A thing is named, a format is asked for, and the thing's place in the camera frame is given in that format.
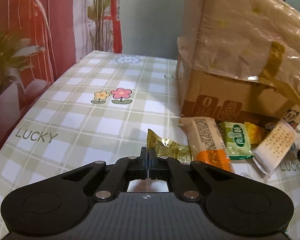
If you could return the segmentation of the gold green snack packet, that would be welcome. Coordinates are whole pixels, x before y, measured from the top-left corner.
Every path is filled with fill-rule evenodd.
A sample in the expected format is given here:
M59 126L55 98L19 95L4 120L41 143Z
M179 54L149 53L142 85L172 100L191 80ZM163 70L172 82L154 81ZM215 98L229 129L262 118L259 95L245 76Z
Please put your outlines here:
M192 161L189 146L178 144L171 139L161 138L151 129L148 129L147 132L147 148L154 148L157 157L174 158L184 165L190 165Z

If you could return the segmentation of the clear pack of crackers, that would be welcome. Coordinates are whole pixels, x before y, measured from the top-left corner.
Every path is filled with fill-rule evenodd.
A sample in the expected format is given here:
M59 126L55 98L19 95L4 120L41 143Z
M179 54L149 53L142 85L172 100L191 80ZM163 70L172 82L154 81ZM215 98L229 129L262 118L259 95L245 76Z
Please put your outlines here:
M281 119L266 138L253 150L253 161L265 175L270 176L284 159L297 138L297 133Z

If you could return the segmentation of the yellow orange snack packet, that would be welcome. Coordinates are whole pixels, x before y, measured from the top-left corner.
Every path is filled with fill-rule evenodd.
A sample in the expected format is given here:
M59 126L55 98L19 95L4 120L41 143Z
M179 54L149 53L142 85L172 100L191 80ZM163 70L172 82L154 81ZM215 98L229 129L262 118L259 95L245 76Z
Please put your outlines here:
M248 132L249 140L252 145L260 144L266 137L266 131L264 128L250 122L245 122L244 125Z

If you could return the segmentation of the long orange white snack bar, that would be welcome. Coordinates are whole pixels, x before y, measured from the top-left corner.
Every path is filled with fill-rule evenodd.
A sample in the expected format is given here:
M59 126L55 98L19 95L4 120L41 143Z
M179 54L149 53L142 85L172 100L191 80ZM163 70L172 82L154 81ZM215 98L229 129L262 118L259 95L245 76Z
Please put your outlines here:
M222 136L213 118L180 118L189 143L192 159L234 172Z

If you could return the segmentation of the green white snack packet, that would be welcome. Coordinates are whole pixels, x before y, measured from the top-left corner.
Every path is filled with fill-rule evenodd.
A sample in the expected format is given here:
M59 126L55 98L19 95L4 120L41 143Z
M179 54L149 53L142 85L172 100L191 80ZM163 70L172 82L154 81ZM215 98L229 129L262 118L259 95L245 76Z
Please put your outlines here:
M243 123L221 122L223 140L231 160L252 158L251 143L247 129Z

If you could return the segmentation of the cardboard box with plastic liner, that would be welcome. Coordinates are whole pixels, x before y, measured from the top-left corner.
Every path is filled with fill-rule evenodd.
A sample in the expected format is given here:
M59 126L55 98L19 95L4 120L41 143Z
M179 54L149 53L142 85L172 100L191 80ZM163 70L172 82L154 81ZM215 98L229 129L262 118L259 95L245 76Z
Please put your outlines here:
M300 12L283 0L185 0L181 115L300 123Z

